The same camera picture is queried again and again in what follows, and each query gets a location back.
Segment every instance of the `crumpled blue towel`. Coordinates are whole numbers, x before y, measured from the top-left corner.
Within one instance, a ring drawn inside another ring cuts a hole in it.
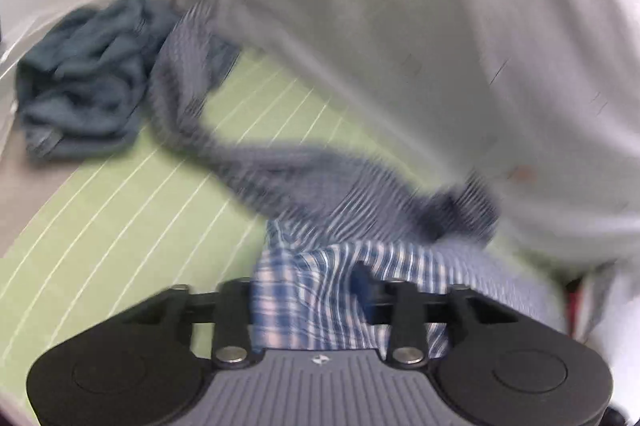
[[[130,146],[148,73],[179,19],[164,0],[117,0],[56,24],[18,63],[18,117],[30,158],[82,159]]]

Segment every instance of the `gray plastic housing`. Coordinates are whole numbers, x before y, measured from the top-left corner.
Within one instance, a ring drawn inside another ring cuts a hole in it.
[[[469,426],[424,374],[396,370],[375,350],[268,350],[216,374],[172,426]]]

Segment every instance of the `red object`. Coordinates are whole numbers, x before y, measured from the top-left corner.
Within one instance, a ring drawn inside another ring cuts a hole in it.
[[[580,288],[576,289],[573,292],[570,292],[567,297],[567,317],[569,319],[569,328],[571,337],[574,337],[575,327],[577,326],[578,319],[578,310],[580,310],[580,297],[582,294],[580,293]]]

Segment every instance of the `blue striped cloth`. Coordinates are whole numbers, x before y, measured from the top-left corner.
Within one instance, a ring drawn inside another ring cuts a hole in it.
[[[238,49],[216,35],[214,14],[204,3],[191,8],[149,75],[149,112],[164,143],[208,165],[245,205],[267,218],[314,223],[324,244],[362,238],[423,244],[452,232],[488,240],[497,211],[476,181],[423,196],[383,164],[324,146],[219,140],[200,116]]]
[[[514,275],[474,237],[453,234],[431,245],[373,240],[327,244],[325,234],[309,223],[268,223],[252,292],[256,348],[378,348],[384,358],[388,327],[369,326],[349,291],[358,260],[379,279],[405,279],[436,294],[463,283],[546,325],[564,328],[549,287]],[[426,335],[430,356],[443,355],[448,347],[444,324],[428,324]]]

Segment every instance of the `green mat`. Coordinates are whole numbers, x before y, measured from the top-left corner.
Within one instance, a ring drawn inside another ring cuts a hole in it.
[[[343,107],[252,51],[210,96],[205,118],[229,141],[352,149],[433,185]],[[0,259],[0,388],[28,408],[26,374],[44,350],[168,285],[207,292],[250,275],[263,241],[261,217],[143,129],[129,153],[78,168]],[[198,355],[208,356],[210,334],[196,331]]]

